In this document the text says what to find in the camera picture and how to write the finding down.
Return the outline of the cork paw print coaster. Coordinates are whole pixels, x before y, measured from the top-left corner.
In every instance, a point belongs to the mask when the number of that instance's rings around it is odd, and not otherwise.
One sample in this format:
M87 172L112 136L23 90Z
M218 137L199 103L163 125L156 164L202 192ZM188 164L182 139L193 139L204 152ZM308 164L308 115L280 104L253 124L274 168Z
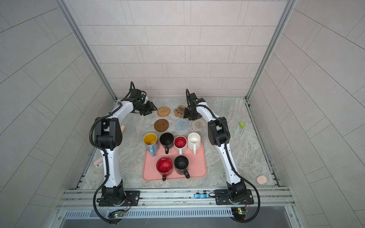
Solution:
M184 105L179 105L176 109L174 109L174 114L178 118L184 118L184 111L187 107Z

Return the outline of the grey felt round coaster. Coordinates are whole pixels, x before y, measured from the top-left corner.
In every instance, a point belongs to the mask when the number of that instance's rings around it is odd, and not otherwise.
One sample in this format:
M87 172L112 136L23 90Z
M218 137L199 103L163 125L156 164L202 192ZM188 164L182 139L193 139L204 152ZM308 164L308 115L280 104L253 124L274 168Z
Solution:
M180 118L175 122L175 128L177 131L185 131L189 128L189 122L186 119Z

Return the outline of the white lace coaster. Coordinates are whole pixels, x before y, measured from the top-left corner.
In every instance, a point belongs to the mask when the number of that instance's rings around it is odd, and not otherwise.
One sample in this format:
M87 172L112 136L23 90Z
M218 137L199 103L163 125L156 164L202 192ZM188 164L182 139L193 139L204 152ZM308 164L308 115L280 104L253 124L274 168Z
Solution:
M206 128L206 126L207 126L207 122L202 119L195 120L195 121L193 121L193 124L192 124L192 128L198 132L203 131Z

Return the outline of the woven rattan coaster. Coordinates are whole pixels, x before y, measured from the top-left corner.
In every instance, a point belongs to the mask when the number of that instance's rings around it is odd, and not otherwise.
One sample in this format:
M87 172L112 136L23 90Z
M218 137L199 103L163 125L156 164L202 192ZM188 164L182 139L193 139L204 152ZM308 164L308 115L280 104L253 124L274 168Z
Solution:
M166 107L166 106L163 106L163 107L160 107L158 110L157 110L157 115L159 117L167 117L169 116L171 113L171 110L170 108Z

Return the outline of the brown wooden coaster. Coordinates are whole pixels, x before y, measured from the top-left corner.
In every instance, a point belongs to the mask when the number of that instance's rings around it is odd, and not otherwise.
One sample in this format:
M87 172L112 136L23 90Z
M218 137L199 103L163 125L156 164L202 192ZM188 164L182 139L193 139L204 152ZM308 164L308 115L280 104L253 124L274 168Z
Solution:
M158 132L164 132L169 128L169 122L166 119L159 119L154 123L154 128Z

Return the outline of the white mug red inside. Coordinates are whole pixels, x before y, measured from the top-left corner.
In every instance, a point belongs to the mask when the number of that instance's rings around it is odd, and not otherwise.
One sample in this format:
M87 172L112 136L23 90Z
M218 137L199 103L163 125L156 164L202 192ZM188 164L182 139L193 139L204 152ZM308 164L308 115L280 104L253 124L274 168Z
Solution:
M174 139L174 148L179 155L185 153L187 150L187 139L184 136L177 136Z

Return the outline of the black mug back row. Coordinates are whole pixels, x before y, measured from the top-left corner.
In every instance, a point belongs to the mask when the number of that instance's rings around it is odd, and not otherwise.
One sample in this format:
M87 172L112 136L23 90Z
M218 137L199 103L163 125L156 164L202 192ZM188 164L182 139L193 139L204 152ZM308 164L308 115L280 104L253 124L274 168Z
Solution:
M170 149L174 146L174 136L171 133L164 133L160 136L160 143L165 150L165 154L169 154Z

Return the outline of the blue mug yellow inside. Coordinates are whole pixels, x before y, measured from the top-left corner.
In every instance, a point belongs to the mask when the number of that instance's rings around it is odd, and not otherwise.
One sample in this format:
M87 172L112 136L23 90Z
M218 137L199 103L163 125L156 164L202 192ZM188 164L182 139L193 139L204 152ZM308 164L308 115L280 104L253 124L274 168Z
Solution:
M146 150L150 153L152 157L156 156L157 151L160 148L158 137L155 133L148 133L143 138L143 143Z

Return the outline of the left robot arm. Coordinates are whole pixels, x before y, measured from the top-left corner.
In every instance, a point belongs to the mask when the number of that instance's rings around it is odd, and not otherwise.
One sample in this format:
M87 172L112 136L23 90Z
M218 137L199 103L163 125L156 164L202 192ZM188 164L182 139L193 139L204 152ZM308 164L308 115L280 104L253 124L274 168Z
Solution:
M102 154L105 174L105 180L96 191L101 191L101 197L94 199L94 204L98 202L101 207L120 206L126 201L118 161L119 146L123 139L120 121L130 113L146 116L156 110L157 107L148 100L146 92L136 89L134 83L130 82L129 92L117 100L117 107L93 123L89 140Z

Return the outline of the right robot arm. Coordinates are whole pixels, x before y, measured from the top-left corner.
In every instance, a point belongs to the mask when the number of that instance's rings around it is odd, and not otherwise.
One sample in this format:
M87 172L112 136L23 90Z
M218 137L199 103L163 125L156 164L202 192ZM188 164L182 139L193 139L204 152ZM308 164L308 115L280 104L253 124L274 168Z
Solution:
M257 204L260 206L260 196L257 188L237 171L231 153L231 134L226 118L217 116L203 98L198 98L195 93L190 93L188 89L185 92L187 100L187 109L185 110L187 114L185 117L189 120L196 120L197 116L201 115L207 122L209 141L217 149L225 169L230 201L233 203L250 202L249 197L251 194L246 187L246 184L249 184L254 189L257 195Z

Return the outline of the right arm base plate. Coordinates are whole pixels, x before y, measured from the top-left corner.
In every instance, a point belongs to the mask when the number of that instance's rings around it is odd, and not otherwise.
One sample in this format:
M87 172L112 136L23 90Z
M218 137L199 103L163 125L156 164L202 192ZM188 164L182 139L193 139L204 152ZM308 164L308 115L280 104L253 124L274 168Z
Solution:
M250 189L247 190L247 193L243 196L243 199L240 202L235 202L230 200L227 189L217 189L214 190L214 198L217 205L253 205L254 199L253 194Z

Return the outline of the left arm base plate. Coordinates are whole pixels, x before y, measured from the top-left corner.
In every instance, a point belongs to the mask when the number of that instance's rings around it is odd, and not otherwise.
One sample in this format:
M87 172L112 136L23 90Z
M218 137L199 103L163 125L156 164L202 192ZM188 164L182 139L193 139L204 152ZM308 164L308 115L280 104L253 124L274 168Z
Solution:
M97 203L100 207L137 206L139 197L140 191L124 191L124 193L121 193L107 190L97 199Z

